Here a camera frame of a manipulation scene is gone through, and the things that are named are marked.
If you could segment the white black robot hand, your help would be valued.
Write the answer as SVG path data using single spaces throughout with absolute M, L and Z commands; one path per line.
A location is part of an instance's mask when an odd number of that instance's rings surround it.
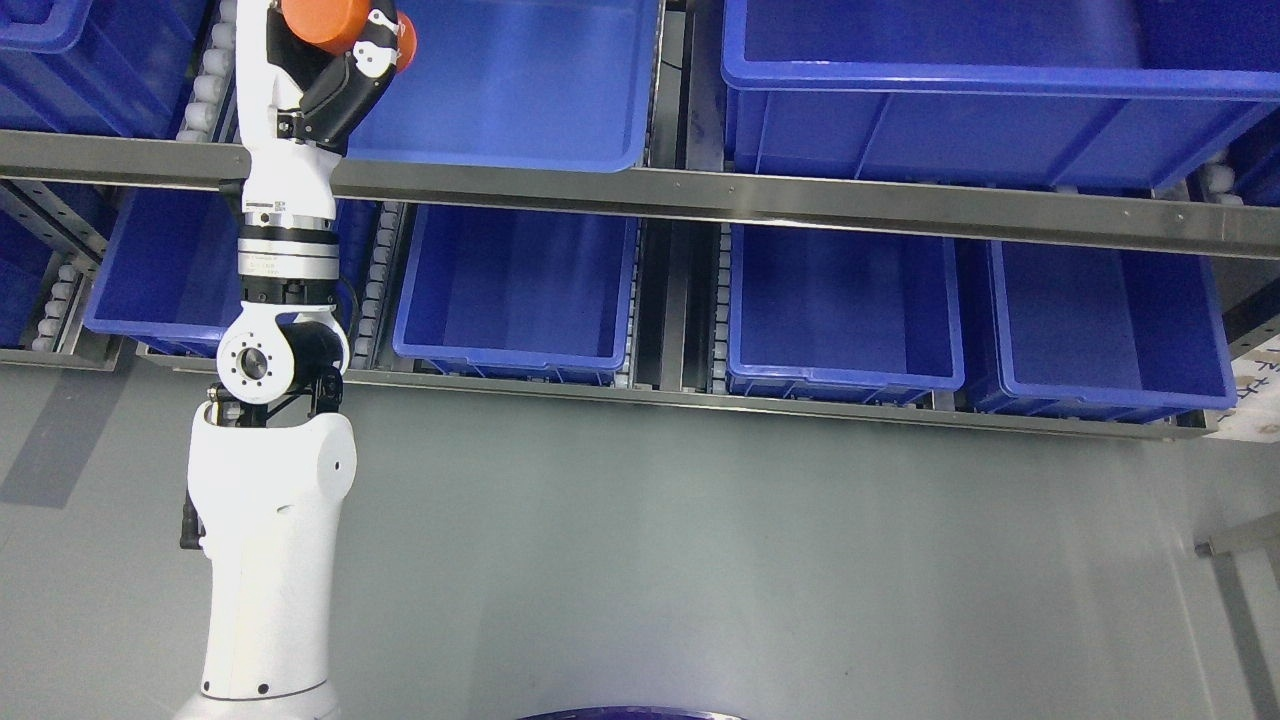
M 241 1 L 236 17 L 238 136 L 250 152 L 246 225 L 325 229 L 337 215 L 332 176 L 349 137 L 398 74 L 367 77 L 293 36 L 282 1 Z

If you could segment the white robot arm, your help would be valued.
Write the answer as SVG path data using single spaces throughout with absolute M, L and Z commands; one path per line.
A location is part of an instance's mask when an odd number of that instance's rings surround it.
M 337 528 L 355 482 L 349 341 L 329 220 L 247 211 L 241 310 L 195 413 L 182 543 L 212 568 L 207 648 L 179 719 L 335 719 Z

